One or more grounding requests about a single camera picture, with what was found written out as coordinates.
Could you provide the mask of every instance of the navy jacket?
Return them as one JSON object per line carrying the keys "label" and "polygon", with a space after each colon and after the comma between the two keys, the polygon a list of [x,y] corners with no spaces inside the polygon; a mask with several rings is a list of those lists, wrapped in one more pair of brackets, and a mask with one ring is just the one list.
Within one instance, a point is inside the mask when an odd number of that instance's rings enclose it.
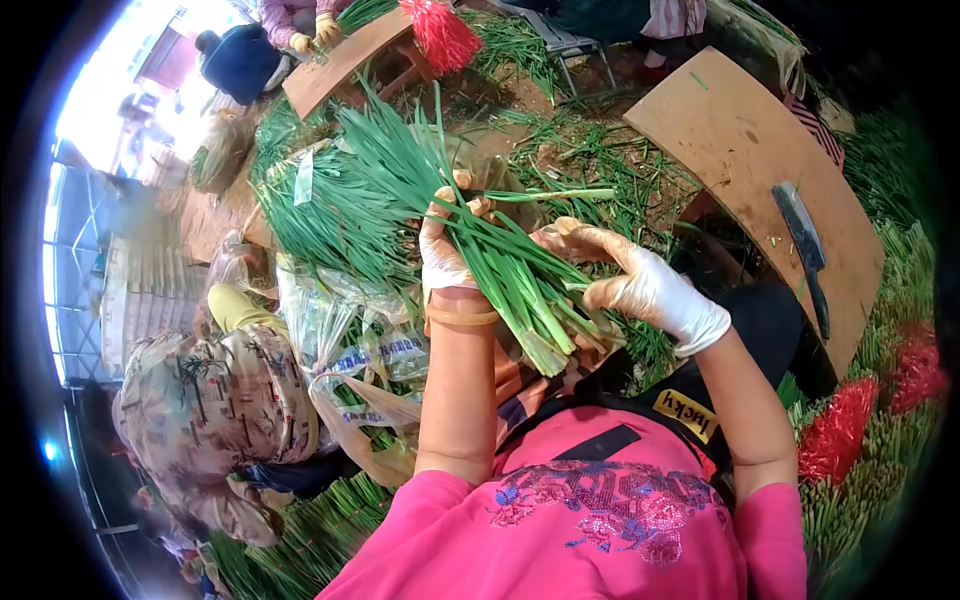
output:
{"label": "navy jacket", "polygon": [[257,23],[238,25],[205,49],[200,73],[217,89],[248,107],[280,64],[280,52]]}

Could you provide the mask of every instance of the pink shirt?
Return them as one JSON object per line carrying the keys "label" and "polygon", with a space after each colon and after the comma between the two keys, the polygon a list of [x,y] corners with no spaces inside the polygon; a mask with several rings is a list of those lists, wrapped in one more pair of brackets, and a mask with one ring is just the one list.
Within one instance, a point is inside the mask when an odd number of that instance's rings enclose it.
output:
{"label": "pink shirt", "polygon": [[[619,424],[604,462],[552,458]],[[383,525],[318,598],[806,596],[800,495],[773,484],[731,519],[686,445],[639,415],[563,411],[479,487],[442,471],[396,493]]]}

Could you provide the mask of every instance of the yellow label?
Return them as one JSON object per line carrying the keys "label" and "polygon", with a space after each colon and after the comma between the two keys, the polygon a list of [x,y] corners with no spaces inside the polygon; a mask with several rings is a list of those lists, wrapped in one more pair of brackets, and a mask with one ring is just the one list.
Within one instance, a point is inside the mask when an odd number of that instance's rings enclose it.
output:
{"label": "yellow label", "polygon": [[717,428],[716,415],[676,390],[660,392],[654,410],[686,425],[704,444],[710,441]]}

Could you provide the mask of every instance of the cleaver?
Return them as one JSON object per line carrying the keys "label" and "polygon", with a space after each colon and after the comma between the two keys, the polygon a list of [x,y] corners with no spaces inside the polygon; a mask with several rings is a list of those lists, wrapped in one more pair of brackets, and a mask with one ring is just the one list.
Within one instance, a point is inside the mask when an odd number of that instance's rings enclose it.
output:
{"label": "cleaver", "polygon": [[830,317],[827,307],[827,297],[817,280],[817,272],[827,264],[824,256],[824,247],[820,243],[820,236],[813,226],[809,213],[806,212],[804,201],[801,200],[797,188],[790,181],[778,183],[770,189],[774,201],[786,221],[793,244],[797,247],[800,261],[804,265],[806,284],[810,286],[810,296],[813,298],[813,310],[817,315],[817,325],[820,327],[820,336],[824,340],[830,339]]}

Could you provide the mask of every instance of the red shoe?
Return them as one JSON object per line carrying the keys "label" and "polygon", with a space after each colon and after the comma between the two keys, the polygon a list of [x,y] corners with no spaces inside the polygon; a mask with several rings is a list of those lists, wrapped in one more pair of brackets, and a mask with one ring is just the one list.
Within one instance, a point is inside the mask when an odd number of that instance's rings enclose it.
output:
{"label": "red shoe", "polygon": [[641,64],[636,71],[636,78],[641,84],[656,85],[666,79],[666,76],[672,72],[673,69],[669,68],[666,62],[657,68]]}

